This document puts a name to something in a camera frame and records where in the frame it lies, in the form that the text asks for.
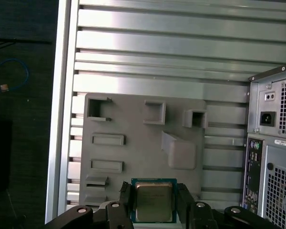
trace computer tower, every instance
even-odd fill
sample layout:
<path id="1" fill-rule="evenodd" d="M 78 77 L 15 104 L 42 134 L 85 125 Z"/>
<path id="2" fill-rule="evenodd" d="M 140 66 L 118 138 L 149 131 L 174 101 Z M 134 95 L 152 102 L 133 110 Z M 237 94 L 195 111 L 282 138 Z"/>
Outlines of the computer tower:
<path id="1" fill-rule="evenodd" d="M 250 81 L 242 204 L 286 229 L 286 65 Z"/>

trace gray plastic tray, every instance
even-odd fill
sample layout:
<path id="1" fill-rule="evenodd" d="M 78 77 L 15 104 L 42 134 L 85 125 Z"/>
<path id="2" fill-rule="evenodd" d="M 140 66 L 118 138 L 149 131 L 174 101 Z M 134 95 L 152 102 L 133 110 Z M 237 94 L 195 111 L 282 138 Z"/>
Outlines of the gray plastic tray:
<path id="1" fill-rule="evenodd" d="M 199 195 L 205 111 L 204 100 L 87 94 L 80 204 L 116 200 L 131 178 L 176 178 Z"/>

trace rear i/o panel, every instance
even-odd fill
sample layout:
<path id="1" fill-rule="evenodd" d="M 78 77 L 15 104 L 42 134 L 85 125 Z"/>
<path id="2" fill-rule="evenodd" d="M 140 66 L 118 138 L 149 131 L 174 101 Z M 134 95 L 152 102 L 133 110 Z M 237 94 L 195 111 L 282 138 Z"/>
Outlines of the rear i/o panel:
<path id="1" fill-rule="evenodd" d="M 249 138 L 247 144 L 243 207 L 257 213 L 263 141 Z"/>

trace blue cable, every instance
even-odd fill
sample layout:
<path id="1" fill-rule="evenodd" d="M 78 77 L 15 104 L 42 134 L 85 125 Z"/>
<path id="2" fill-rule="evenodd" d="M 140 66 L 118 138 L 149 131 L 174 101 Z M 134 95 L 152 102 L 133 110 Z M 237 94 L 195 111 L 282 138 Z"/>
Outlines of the blue cable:
<path id="1" fill-rule="evenodd" d="M 25 70 L 25 72 L 26 72 L 26 78 L 25 78 L 25 80 L 24 80 L 21 84 L 19 84 L 18 86 L 9 88 L 9 91 L 17 90 L 17 89 L 19 89 L 20 87 L 24 86 L 24 85 L 27 83 L 27 81 L 28 81 L 28 79 L 29 79 L 29 75 L 30 75 L 30 74 L 29 74 L 29 69 L 28 69 L 27 65 L 26 65 L 23 61 L 21 61 L 21 60 L 19 60 L 19 59 L 16 59 L 16 58 L 6 59 L 6 60 L 2 61 L 2 62 L 0 63 L 0 67 L 1 67 L 3 64 L 5 64 L 6 62 L 11 62 L 11 61 L 16 61 L 16 62 L 20 63 L 20 64 L 23 66 L 23 68 L 24 68 L 24 70 Z"/>

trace metal wall panel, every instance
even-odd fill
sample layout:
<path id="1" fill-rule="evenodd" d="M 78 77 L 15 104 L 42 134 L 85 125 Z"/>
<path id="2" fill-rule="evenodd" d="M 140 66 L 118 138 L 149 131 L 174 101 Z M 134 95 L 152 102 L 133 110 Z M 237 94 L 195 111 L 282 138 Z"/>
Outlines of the metal wall panel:
<path id="1" fill-rule="evenodd" d="M 79 179 L 88 92 L 206 100 L 201 197 L 215 208 L 237 204 L 247 78 L 286 63 L 286 3 L 75 0 L 71 13 L 59 213 L 66 199 L 76 203 L 67 178 Z"/>

